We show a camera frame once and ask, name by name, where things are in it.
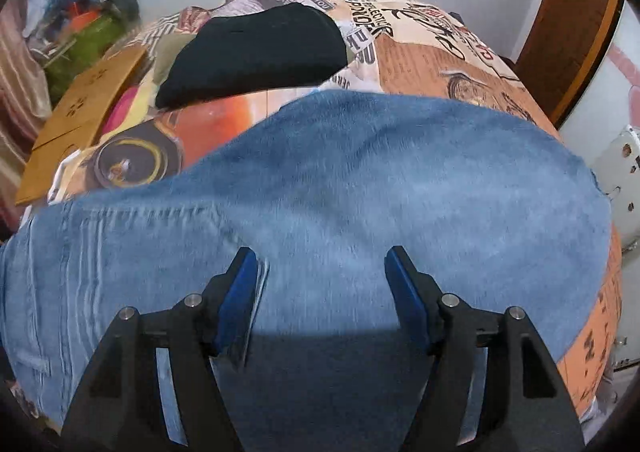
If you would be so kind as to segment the blue denim jeans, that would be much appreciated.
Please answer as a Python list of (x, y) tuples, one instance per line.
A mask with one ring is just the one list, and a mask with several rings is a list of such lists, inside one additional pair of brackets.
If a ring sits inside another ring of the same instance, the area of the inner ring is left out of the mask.
[(1, 340), (62, 420), (117, 310), (163, 310), (236, 251), (266, 284), (216, 376), (249, 451), (395, 451), (428, 374), (385, 279), (402, 246), (470, 305), (518, 305), (562, 358), (605, 276), (611, 209), (536, 125), (463, 102), (323, 91), (179, 175), (37, 212), (1, 249)]

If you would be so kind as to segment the brown cardboard box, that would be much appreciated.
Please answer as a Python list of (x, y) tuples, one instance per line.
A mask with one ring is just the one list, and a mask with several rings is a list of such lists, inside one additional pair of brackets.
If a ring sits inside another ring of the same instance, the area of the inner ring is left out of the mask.
[(142, 45), (132, 45), (74, 79), (36, 139), (16, 192), (18, 206), (43, 198), (62, 160), (93, 145), (147, 55)]

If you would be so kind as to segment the striped pink curtain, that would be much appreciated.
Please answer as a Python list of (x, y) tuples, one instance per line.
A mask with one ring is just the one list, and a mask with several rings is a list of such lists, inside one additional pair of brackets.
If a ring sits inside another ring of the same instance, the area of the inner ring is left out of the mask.
[(52, 113), (43, 69), (23, 37), (26, 0), (6, 0), (1, 8), (1, 224), (17, 229), (21, 209), (17, 189), (32, 147)]

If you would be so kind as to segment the newspaper print bed cover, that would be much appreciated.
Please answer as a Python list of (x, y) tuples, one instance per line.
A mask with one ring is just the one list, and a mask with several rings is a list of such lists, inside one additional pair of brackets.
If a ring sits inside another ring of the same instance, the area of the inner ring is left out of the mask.
[[(179, 175), (276, 114), (323, 91), (453, 100), (526, 120), (561, 144), (558, 132), (508, 66), (458, 20), (415, 0), (296, 0), (329, 16), (348, 64), (322, 84), (195, 102), (105, 138), (79, 163), (105, 189), (70, 187), (67, 202), (102, 190), (148, 186)], [(593, 402), (620, 318), (620, 240), (612, 224), (597, 301), (559, 365), (578, 413)]]

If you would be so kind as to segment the black folded garment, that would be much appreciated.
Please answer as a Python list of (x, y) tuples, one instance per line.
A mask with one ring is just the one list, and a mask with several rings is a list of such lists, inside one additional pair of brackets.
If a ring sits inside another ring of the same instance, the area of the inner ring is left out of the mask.
[(348, 64), (334, 21), (320, 10), (286, 4), (206, 22), (182, 48), (157, 91), (160, 110), (251, 92), (312, 87)]

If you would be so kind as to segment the pile of clothes and bags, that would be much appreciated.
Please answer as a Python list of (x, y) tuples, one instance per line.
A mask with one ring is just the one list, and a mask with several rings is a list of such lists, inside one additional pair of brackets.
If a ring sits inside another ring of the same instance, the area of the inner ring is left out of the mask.
[(27, 45), (46, 75), (51, 103), (139, 24), (138, 0), (47, 0)]

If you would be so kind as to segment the brown wooden door frame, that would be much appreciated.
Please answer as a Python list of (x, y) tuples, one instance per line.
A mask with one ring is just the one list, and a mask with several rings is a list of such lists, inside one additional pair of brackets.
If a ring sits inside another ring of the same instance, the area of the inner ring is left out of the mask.
[(586, 90), (615, 33), (624, 0), (541, 0), (515, 73), (554, 126)]

